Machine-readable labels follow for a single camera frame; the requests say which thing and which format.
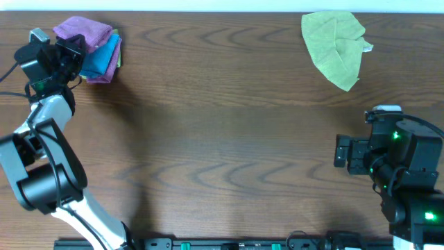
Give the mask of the large purple cloth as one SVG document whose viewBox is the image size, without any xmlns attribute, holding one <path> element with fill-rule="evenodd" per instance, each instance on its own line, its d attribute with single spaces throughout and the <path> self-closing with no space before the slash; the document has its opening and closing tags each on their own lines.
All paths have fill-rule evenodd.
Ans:
<svg viewBox="0 0 444 250">
<path fill-rule="evenodd" d="M 55 26 L 53 32 L 63 39 L 72 38 L 75 35 L 83 35 L 87 52 L 92 53 L 108 42 L 113 34 L 113 28 L 108 24 L 86 17 L 73 16 Z"/>
</svg>

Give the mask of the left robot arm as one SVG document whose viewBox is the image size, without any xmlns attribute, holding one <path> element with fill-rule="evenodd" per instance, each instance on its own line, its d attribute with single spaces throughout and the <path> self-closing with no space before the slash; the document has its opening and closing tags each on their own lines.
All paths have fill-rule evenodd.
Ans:
<svg viewBox="0 0 444 250">
<path fill-rule="evenodd" d="M 84 35 L 55 44 L 36 28 L 14 54 L 28 78 L 22 96 L 31 106 L 25 122 L 1 139 L 1 167 L 19 204 L 50 214 L 78 231 L 93 249 L 139 249 L 129 228 L 108 214 L 87 188 L 85 170 L 63 135 L 75 113 L 69 82 L 86 55 Z"/>
</svg>

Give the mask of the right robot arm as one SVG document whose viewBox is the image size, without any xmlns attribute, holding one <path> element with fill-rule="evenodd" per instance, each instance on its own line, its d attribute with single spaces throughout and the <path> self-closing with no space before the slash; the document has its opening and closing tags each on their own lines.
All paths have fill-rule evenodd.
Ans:
<svg viewBox="0 0 444 250">
<path fill-rule="evenodd" d="M 338 135 L 335 167 L 369 175 L 392 236 L 420 249 L 443 245 L 443 192 L 435 188 L 440 137 L 392 135 L 382 147 L 369 139 Z"/>
</svg>

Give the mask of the folded blue cloth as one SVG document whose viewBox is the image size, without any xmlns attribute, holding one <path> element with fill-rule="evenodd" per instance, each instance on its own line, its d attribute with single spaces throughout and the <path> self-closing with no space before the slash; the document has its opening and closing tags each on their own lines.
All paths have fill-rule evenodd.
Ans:
<svg viewBox="0 0 444 250">
<path fill-rule="evenodd" d="M 113 33 L 106 44 L 86 55 L 80 71 L 83 78 L 95 78 L 104 75 L 119 38 L 119 35 Z"/>
</svg>

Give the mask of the folded purple cloth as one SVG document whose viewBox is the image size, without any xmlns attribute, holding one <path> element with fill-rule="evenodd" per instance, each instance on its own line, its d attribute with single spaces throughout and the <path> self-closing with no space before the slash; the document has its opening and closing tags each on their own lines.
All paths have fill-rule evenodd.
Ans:
<svg viewBox="0 0 444 250">
<path fill-rule="evenodd" d="M 110 59 L 110 62 L 108 64 L 108 67 L 107 67 L 104 75 L 97 76 L 95 78 L 86 78 L 88 83 L 91 83 L 91 84 L 111 83 L 114 73 L 117 69 L 117 58 L 119 55 L 119 51 L 121 50 L 121 42 L 122 42 L 122 39 L 119 38 L 119 41 L 117 42 L 116 47 L 114 48 L 112 57 Z"/>
</svg>

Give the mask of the folded green cloth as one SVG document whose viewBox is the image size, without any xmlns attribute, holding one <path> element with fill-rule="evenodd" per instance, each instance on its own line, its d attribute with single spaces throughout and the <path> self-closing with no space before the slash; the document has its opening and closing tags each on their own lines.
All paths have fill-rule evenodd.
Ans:
<svg viewBox="0 0 444 250">
<path fill-rule="evenodd" d="M 114 34 L 119 34 L 119 31 L 118 31 L 118 29 L 113 29 L 113 33 Z M 119 55 L 118 55 L 118 58 L 117 58 L 117 68 L 120 68 L 120 66 L 121 66 L 121 50 L 119 51 Z"/>
</svg>

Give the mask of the loose green cloth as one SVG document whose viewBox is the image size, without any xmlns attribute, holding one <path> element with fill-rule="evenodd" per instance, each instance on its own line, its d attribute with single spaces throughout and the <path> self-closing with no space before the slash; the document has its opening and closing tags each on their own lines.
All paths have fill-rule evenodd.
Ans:
<svg viewBox="0 0 444 250">
<path fill-rule="evenodd" d="M 348 11 L 320 11 L 303 15 L 301 32 L 311 60 L 320 73 L 343 91 L 359 80 L 361 57 L 373 50 L 366 29 Z"/>
</svg>

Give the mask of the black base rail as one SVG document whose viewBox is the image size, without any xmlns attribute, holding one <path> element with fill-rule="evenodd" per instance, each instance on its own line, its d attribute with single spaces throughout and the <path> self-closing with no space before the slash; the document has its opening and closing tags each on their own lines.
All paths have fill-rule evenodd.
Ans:
<svg viewBox="0 0 444 250">
<path fill-rule="evenodd" d="M 146 238 L 139 241 L 143 250 L 338 250 L 393 249 L 391 238 L 365 238 L 358 233 L 329 231 L 323 237 L 294 231 L 287 239 L 176 239 Z"/>
</svg>

